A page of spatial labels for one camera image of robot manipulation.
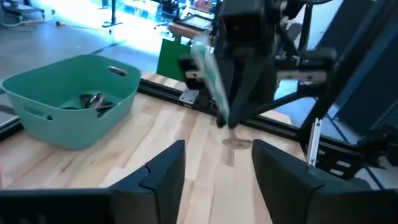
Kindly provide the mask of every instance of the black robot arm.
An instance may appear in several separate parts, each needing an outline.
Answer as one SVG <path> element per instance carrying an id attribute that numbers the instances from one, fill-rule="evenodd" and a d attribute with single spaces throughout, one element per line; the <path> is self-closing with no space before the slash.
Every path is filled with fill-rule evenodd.
<path id="1" fill-rule="evenodd" d="M 228 121 L 218 126 L 235 128 L 240 122 L 326 89 L 326 75 L 336 61 L 333 49 L 307 50 L 312 4 L 328 1 L 226 0 L 219 13 L 215 57 L 229 101 Z M 307 3 L 302 38 L 297 48 L 286 29 Z M 314 81 L 298 92 L 274 100 L 281 79 Z"/>

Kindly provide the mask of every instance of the wooden tabletop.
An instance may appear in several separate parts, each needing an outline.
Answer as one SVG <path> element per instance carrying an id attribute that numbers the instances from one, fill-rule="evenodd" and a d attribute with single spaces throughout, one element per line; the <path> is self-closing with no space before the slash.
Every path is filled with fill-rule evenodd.
<path id="1" fill-rule="evenodd" d="M 188 39 L 193 39 L 194 36 L 202 34 L 199 30 L 195 30 L 180 24 L 171 22 L 169 24 L 169 31 L 172 34 L 179 35 L 181 37 L 186 37 Z"/>
<path id="2" fill-rule="evenodd" d="M 150 73 L 143 78 L 184 88 L 183 83 Z M 290 122 L 275 111 L 266 116 Z M 238 137 L 263 139 L 303 159 L 296 142 L 244 126 L 236 130 Z M 271 223 L 251 150 L 228 149 L 222 144 L 226 138 L 228 130 L 218 129 L 207 114 L 137 94 L 131 113 L 89 149 L 66 151 L 24 132 L 2 142 L 2 183 L 6 189 L 107 187 L 184 139 L 186 178 L 177 223 Z"/>

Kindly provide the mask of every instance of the concrete floor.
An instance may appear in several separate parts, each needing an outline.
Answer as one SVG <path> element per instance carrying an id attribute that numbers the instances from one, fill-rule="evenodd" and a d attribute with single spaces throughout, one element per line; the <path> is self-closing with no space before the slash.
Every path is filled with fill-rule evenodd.
<path id="1" fill-rule="evenodd" d="M 310 48 L 316 47 L 333 18 L 333 11 L 338 9 L 341 2 L 342 0 L 334 0 L 314 8 L 313 17 L 316 19 L 312 24 L 308 45 Z M 46 9 L 56 9 L 55 20 L 62 21 L 66 26 L 56 27 L 54 21 L 10 29 L 0 26 L 0 78 L 98 51 L 99 55 L 128 63 L 141 70 L 156 72 L 163 37 L 153 29 L 154 22 L 119 12 L 118 19 L 122 20 L 123 24 L 116 26 L 110 35 L 107 29 L 101 29 L 102 22 L 109 19 L 110 12 L 99 11 L 97 6 L 88 2 L 41 0 L 41 6 L 45 6 Z M 4 16 L 0 11 L 0 21 L 1 18 Z M 296 84 L 294 81 L 283 81 L 275 97 L 295 91 Z M 314 104 L 313 98 L 304 98 L 281 106 L 277 110 L 289 115 L 293 125 L 300 126 Z M 0 95 L 0 105 L 10 106 L 5 95 Z M 337 108 L 332 107 L 329 115 L 333 117 L 336 112 Z M 0 123 L 12 117 L 13 115 L 0 111 Z M 343 125 L 337 125 L 349 142 L 356 142 L 358 137 L 355 134 Z M 336 128 L 326 118 L 323 120 L 322 134 L 342 140 Z M 368 180 L 372 188 L 377 188 L 367 173 L 361 172 L 359 176 Z"/>

